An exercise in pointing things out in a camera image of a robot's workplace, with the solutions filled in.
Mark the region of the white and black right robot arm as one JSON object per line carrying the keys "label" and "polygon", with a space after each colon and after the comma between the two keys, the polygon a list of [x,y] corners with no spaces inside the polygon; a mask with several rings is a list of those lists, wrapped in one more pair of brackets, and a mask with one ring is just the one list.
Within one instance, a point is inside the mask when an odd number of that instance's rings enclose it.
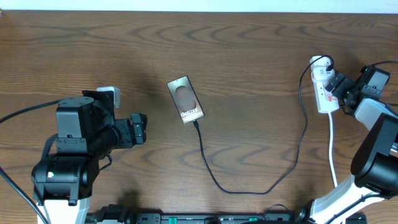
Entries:
{"label": "white and black right robot arm", "polygon": [[350,175],[330,193],[313,200],[299,220],[341,223],[362,208],[397,196],[397,113],[380,101],[390,74],[367,65],[353,81],[343,73],[312,72],[317,96],[343,102],[343,111],[368,129],[353,157]]}

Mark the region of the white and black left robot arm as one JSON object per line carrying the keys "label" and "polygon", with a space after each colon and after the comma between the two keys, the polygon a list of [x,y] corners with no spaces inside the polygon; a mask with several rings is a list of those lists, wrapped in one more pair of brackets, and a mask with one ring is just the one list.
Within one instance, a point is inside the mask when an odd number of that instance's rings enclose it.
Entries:
{"label": "white and black left robot arm", "polygon": [[34,199],[46,223],[84,223],[100,160],[113,149],[145,143],[147,116],[115,119],[113,106],[108,98],[90,96],[59,101],[57,151],[45,150],[31,175]]}

